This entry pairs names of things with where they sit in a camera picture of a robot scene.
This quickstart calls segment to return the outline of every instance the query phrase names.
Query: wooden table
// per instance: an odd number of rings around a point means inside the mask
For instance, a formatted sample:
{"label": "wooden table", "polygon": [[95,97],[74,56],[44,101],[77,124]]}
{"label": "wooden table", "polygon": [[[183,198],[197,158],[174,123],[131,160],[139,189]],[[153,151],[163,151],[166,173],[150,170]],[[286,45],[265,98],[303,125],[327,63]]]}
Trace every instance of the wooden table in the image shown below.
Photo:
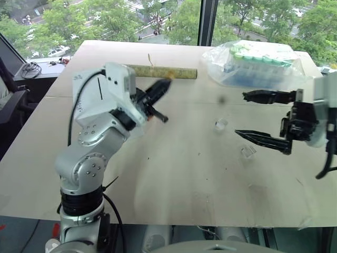
{"label": "wooden table", "polygon": [[[85,41],[24,125],[0,163],[0,215],[59,219],[60,182],[54,170],[66,147],[72,107],[72,75],[106,62],[197,67],[196,80],[174,80],[156,108],[167,124],[152,120],[146,134],[127,141],[111,158],[104,184],[124,223],[245,227],[337,225],[337,173],[315,175],[325,162],[324,147],[295,142],[286,156],[253,145],[234,129],[268,132],[277,137],[289,105],[247,103],[248,89],[212,81],[201,55],[209,47]],[[307,53],[298,52],[306,75],[320,76]],[[153,78],[137,78],[144,89]],[[312,101],[313,81],[303,85]],[[219,97],[225,103],[219,104]],[[217,119],[228,125],[214,131]],[[73,141],[79,126],[73,132]],[[245,159],[242,145],[257,153]]]}

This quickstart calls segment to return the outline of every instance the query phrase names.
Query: glass window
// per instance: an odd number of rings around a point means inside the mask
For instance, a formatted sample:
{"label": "glass window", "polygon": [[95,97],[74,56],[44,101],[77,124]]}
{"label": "glass window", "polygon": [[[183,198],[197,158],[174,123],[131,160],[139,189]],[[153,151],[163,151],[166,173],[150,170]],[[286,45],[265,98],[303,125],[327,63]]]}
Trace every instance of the glass window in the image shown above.
{"label": "glass window", "polygon": [[337,68],[337,1],[219,0],[212,45],[275,42],[306,51],[317,66]]}
{"label": "glass window", "polygon": [[0,32],[25,59],[72,55],[84,40],[196,45],[200,4],[200,0],[4,0]]}

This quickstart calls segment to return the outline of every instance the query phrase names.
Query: floor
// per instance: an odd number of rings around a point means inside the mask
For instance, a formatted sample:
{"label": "floor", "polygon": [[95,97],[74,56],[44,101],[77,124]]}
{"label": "floor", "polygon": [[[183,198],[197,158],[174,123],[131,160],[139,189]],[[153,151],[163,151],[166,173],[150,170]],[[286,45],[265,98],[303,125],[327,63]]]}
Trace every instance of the floor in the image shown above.
{"label": "floor", "polygon": [[[1,253],[43,253],[44,245],[53,236],[57,221],[37,220],[0,216]],[[34,229],[36,230],[26,245]],[[146,225],[125,225],[128,252],[141,252]],[[306,228],[298,231],[293,228],[275,228],[275,242],[281,252],[317,253],[319,229]],[[172,243],[190,240],[203,240],[203,233],[196,226],[175,226]],[[334,233],[331,252],[337,252],[337,232]]]}

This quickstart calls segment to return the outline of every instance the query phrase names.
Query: office chair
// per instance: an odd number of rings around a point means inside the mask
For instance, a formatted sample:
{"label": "office chair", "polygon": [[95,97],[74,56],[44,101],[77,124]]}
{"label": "office chair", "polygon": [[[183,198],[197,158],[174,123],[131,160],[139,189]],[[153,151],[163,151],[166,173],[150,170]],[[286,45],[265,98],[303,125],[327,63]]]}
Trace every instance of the office chair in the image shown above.
{"label": "office chair", "polygon": [[15,85],[11,74],[0,58],[0,78],[5,83],[10,99],[0,109],[0,160],[14,141],[21,127],[33,113],[37,103],[30,103],[29,89],[25,86]]}

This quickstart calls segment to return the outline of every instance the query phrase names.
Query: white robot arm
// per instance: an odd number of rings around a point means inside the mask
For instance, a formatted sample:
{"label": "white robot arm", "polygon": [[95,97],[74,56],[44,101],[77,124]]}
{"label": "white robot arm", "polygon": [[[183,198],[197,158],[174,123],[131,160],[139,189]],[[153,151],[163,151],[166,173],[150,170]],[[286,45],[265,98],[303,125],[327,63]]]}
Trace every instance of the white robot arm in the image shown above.
{"label": "white robot arm", "polygon": [[[168,120],[152,105],[172,80],[158,80],[144,92],[135,86],[134,70],[115,63],[89,73],[84,83],[81,75],[74,79],[82,85],[75,92],[70,121],[75,115],[82,130],[78,141],[71,144],[69,138],[68,147],[55,163],[61,178],[61,244],[52,253],[111,252],[110,216],[104,212],[102,187],[105,168],[130,132],[141,128],[149,117]],[[99,101],[91,90],[97,85],[100,92],[105,91]]]}

